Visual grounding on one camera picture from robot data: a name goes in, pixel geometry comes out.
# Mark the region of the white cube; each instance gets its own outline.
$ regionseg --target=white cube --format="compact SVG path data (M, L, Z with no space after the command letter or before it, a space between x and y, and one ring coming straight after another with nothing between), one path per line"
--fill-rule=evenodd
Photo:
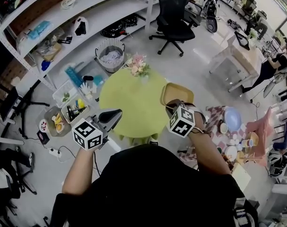
M167 124L167 129L173 134L185 138L195 126L194 114L179 106Z
M82 118L73 128L73 139L83 149L96 149L103 142L103 133Z

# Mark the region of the wicker basket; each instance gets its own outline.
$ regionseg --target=wicker basket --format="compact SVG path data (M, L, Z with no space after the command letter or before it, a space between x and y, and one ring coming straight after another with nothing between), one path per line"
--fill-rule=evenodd
M124 49L125 45L120 40L107 39L95 49L95 54L98 62L105 68L107 72L115 73L124 64ZM101 60L103 56L112 51L119 51L121 54L121 58L116 63L110 63Z

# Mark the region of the red and white checkered cloth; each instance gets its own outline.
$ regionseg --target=red and white checkered cloth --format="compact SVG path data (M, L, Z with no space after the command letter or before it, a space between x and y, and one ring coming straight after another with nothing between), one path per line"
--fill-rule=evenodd
M246 126L242 123L240 129L238 131L234 131L230 133L229 131L226 134L221 134L218 130L218 124L220 120L223 120L224 118L224 112L227 109L227 106L218 106L218 107L211 107L207 110L210 111L210 119L205 127L207 131L210 132L211 140L214 142L214 144L222 149L222 152L226 150L229 140L232 139L232 135L236 134L237 139L241 142L246 137ZM179 153L178 157L180 160L187 162L187 161L193 161L196 160L196 154L193 153L193 148L189 147L187 150L187 153Z

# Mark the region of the blue object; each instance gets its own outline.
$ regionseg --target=blue object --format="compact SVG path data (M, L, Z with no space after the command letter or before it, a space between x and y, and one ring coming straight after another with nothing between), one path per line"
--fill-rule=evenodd
M103 78L101 75L94 76L93 82L96 84L96 86L99 86L99 84L103 81Z
M81 84L84 83L84 80L75 72L71 66L69 66L65 72L77 87L80 87Z
M41 70L42 70L42 71L47 70L48 67L50 66L50 64L51 64L51 61L43 61L43 62L41 63Z
M239 111L233 107L228 107L224 112L224 123L227 124L229 132L239 130L242 124Z
M37 25L33 30L31 30L27 36L30 37L30 39L34 40L38 38L38 36L50 25L49 21L43 21L39 25Z

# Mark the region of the green tablecloth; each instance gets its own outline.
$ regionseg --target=green tablecloth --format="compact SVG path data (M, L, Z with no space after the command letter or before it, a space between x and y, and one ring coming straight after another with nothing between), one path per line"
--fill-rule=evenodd
M169 120L165 107L160 104L166 83L165 78L152 69L146 83L132 76L128 69L110 76L102 88L99 105L101 109L122 109L122 119L114 132L122 138L157 138Z

